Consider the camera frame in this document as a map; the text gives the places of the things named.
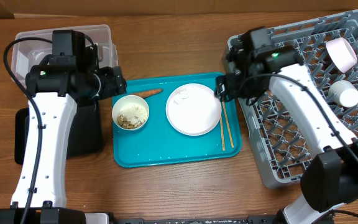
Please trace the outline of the pink shallow bowl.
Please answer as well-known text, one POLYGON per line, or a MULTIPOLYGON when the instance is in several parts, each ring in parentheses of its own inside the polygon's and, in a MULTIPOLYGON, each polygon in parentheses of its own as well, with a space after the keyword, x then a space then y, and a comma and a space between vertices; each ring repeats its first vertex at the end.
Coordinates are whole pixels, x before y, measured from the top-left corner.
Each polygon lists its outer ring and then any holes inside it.
POLYGON ((356 53, 343 37, 326 42, 326 50, 333 64, 342 73, 346 73, 357 63, 356 53))

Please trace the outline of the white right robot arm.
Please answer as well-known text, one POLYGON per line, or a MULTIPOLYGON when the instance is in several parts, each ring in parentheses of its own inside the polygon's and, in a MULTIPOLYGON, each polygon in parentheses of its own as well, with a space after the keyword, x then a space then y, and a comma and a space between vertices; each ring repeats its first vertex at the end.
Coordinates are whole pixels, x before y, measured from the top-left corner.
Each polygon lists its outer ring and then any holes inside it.
POLYGON ((216 79, 221 101, 276 96, 304 137, 311 162, 300 179, 301 196, 278 211, 275 223, 320 223, 358 199, 358 139, 330 109, 292 46, 232 46, 232 73, 216 79))

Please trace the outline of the small white cup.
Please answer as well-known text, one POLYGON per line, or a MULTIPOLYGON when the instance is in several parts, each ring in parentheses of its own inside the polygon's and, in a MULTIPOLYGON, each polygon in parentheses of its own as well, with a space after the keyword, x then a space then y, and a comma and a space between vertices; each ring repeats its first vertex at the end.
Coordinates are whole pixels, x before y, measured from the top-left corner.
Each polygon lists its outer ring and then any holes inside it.
POLYGON ((358 104, 358 90, 353 84, 346 80, 335 82, 328 91, 332 100, 346 108, 353 107, 358 104))

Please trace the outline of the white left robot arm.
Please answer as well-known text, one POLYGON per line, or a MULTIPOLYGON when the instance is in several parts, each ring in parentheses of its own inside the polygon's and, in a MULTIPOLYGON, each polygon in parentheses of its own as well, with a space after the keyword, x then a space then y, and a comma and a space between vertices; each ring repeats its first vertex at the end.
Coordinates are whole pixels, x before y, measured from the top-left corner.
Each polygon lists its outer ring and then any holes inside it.
POLYGON ((52 36, 52 54, 34 65, 21 83, 7 55, 4 66, 29 101, 29 127, 21 178, 0 223, 110 223, 106 212, 67 208, 65 166, 77 103, 122 95, 126 81, 119 67, 98 65, 90 37, 64 30, 52 36))

